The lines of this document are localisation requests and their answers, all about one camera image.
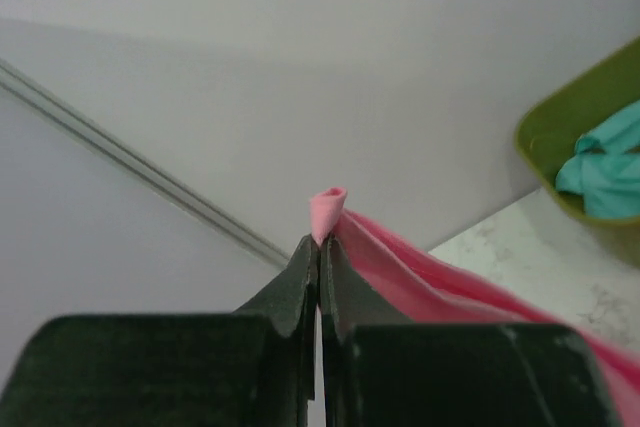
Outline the pink t shirt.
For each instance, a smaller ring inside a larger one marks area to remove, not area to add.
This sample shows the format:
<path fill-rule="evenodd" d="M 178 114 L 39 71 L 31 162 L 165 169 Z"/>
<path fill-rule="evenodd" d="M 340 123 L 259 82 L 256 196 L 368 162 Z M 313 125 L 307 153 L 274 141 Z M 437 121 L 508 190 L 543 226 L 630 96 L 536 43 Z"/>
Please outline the pink t shirt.
<path fill-rule="evenodd" d="M 639 422 L 639 359 L 519 299 L 480 276 L 441 262 L 374 221 L 345 208 L 331 188 L 310 202 L 311 236 L 320 248 L 336 239 L 352 268 L 389 304 L 416 323 L 560 325 L 587 344 L 623 422 Z"/>

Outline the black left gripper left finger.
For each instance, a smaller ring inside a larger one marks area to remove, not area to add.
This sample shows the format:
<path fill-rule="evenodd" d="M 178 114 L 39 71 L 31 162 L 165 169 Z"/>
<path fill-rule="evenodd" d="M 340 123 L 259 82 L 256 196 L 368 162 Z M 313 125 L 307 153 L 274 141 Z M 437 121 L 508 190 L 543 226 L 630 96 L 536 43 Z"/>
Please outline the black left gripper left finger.
<path fill-rule="evenodd" d="M 303 426 L 314 397 L 318 248 L 227 313 L 54 318 L 15 365 L 19 426 Z"/>

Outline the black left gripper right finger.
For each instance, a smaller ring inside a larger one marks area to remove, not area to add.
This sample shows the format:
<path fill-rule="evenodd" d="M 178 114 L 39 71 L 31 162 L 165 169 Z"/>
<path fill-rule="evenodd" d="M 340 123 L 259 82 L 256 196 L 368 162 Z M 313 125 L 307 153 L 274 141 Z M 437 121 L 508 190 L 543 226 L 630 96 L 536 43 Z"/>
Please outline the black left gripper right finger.
<path fill-rule="evenodd" d="M 619 426 L 584 340 L 553 324 L 416 323 L 351 266 L 318 260 L 330 426 Z"/>

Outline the olive green plastic bin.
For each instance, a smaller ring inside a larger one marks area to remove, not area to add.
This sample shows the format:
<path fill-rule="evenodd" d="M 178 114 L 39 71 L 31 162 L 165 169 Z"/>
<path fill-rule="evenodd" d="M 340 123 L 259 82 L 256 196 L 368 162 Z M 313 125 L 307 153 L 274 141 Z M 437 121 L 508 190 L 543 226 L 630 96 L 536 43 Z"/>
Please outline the olive green plastic bin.
<path fill-rule="evenodd" d="M 514 145 L 553 201 L 616 258 L 639 265 L 639 219 L 605 220 L 584 213 L 577 195 L 555 190 L 580 135 L 639 99 L 639 40 L 605 58 L 527 112 Z"/>

